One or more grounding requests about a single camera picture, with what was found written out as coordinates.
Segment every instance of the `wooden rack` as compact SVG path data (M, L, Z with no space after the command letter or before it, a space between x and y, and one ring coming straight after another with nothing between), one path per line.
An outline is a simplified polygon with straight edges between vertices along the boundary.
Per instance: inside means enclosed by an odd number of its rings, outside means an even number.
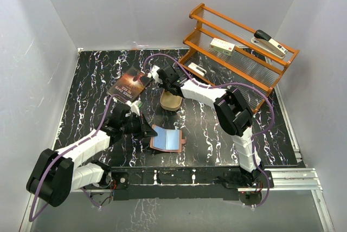
M191 62L192 55L197 51L228 68L241 77L242 82L252 84L265 96L270 95L284 72L299 53L299 50L281 43L288 50L285 58L282 60L274 56L250 42L255 33L254 29L206 7L203 3L191 11L189 17L195 19L197 23L195 29L183 41L190 48L179 60L179 63L186 70L211 85L214 85L214 83L188 68L187 64ZM209 43L213 38L234 43L236 46L232 55L226 56L210 49ZM251 52L248 52L249 50L263 55L265 59L254 56ZM264 103L264 99L260 101L259 96L255 94L250 99L252 110L255 113Z

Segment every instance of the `robotic arm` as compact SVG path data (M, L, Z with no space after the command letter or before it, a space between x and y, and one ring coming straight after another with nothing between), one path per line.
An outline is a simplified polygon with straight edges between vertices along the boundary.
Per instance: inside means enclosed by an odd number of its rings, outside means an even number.
M221 127L232 136L239 153L240 170L246 178L246 184L252 186L260 176L257 166L262 168L262 164L257 152L252 153L253 113L241 92L236 88L211 89L210 86L195 80L180 78L171 66L164 68L154 66L150 76L159 83L159 86L173 95L197 100L216 110ZM131 133L142 138L157 135L143 114L139 112L136 102L128 105L118 104L114 108L112 116L106 118L102 123L97 135L92 135L92 133L95 131L68 147L56 151L44 150L28 180L27 190L34 194L43 173L52 160L67 149L78 145L50 168L38 194L39 198L57 207L73 190L89 184L107 185L106 177L110 173L107 165L92 161L85 166L80 166L83 162L107 149L123 134Z

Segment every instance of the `dark book cover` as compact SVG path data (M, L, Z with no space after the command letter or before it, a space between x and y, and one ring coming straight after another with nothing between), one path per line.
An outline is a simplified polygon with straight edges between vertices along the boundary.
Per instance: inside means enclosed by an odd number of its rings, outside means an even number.
M115 95L120 102L134 102L139 94L151 81L144 73L131 67L116 83L107 91L109 95Z

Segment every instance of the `marble tabletop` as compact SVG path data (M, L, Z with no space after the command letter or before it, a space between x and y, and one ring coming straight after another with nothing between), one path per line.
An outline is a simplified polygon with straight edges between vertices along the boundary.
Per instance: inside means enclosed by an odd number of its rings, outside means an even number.
M154 53L165 53L176 59L186 49L178 50L114 50L83 51L79 55L73 82L68 94L66 108L61 120L55 149L65 147L90 133L101 120L108 95L107 90L130 67L143 69L143 62ZM195 54L198 60L207 60ZM154 57L150 66L172 64L163 56ZM211 64L206 76L215 84L232 82L237 76L228 69ZM215 111L202 103L184 99L181 108L169 112L161 108L160 95L163 89L153 81L139 96L141 111L150 125L181 129L187 138L181 153L167 153L149 148L149 139L127 135L120 141L96 154L98 159L111 167L183 167L183 166L236 166L237 152L231 137L217 120ZM275 91L269 96L275 111L275 124L270 132L255 138L256 148L265 165L297 165L291 140L278 103ZM109 114L116 103L111 103ZM266 104L254 115L253 131L266 128L270 121Z

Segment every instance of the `white wall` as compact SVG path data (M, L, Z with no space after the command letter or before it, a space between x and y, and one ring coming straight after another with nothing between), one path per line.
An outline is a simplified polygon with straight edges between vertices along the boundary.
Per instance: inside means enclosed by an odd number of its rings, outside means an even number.
M183 47L201 2L253 28L275 34L293 0L52 0L77 47Z
M50 0L0 1L1 231L19 230L25 185L52 146L76 58Z
M346 14L346 0L295 0L277 33L278 40L300 49L280 87L337 231L346 231L347 213Z

